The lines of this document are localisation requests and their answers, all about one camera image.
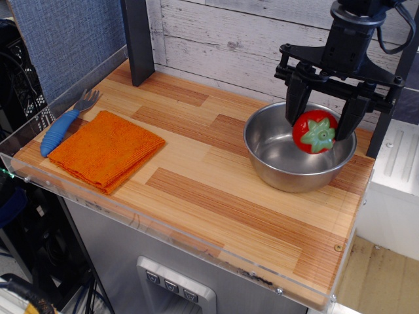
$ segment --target wooden cutting board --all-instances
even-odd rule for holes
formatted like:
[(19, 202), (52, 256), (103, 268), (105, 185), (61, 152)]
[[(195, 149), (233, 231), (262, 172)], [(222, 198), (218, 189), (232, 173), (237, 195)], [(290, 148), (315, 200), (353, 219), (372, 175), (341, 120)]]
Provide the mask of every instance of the wooden cutting board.
[(370, 132), (356, 131), (355, 156), (330, 185), (291, 194), (262, 182), (247, 157), (244, 124), (266, 103), (162, 73), (136, 88), (128, 62), (96, 88), (100, 100), (67, 136), (107, 110), (161, 136), (166, 146), (110, 196), (42, 158), (43, 133), (15, 156), (20, 171), (41, 170), (34, 177), (52, 190), (164, 234), (269, 288), (282, 287), (302, 303), (324, 305), (324, 296), (310, 289), (333, 292), (374, 163), (365, 155)]

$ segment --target button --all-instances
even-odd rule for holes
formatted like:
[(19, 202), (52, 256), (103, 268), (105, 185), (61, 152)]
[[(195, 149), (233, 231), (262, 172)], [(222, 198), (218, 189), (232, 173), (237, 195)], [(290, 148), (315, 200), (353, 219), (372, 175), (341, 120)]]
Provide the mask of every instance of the button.
[(158, 275), (155, 275), (149, 272), (148, 270), (146, 270), (145, 273), (147, 274), (148, 280), (150, 280), (152, 283), (156, 283), (156, 284), (160, 283), (160, 278), (158, 277)]
[(179, 288), (174, 283), (164, 280), (164, 285), (166, 286), (166, 289), (168, 289), (169, 291), (172, 291), (173, 293), (179, 293)]
[(198, 296), (195, 293), (192, 293), (186, 289), (183, 289), (183, 293), (185, 294), (186, 299), (194, 303), (198, 303)]

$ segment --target folded cloth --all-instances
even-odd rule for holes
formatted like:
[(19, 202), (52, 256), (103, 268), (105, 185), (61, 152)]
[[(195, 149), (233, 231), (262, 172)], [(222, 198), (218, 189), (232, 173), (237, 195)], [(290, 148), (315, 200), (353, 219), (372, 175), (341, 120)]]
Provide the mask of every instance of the folded cloth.
[(74, 177), (110, 194), (165, 141), (113, 113), (101, 111), (48, 158)]

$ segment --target red tomato toy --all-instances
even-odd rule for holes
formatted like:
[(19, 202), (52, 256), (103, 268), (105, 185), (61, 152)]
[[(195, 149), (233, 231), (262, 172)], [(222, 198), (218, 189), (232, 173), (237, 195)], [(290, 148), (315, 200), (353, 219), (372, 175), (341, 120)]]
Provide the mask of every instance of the red tomato toy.
[(307, 111), (293, 127), (294, 143), (309, 154), (319, 154), (333, 147), (338, 122), (324, 110)]

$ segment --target stainless steel bowl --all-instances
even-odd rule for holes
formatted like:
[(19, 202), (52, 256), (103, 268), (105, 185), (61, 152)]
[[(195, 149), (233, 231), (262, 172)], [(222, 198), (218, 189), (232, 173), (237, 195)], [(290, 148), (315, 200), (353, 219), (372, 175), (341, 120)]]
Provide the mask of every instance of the stainless steel bowl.
[[(308, 103), (306, 111), (331, 109)], [(292, 127), (285, 118), (285, 102), (273, 103), (255, 112), (244, 127), (244, 143), (260, 178), (286, 192), (309, 192), (328, 185), (354, 155), (357, 141), (337, 141), (331, 150), (308, 154), (294, 144)]]

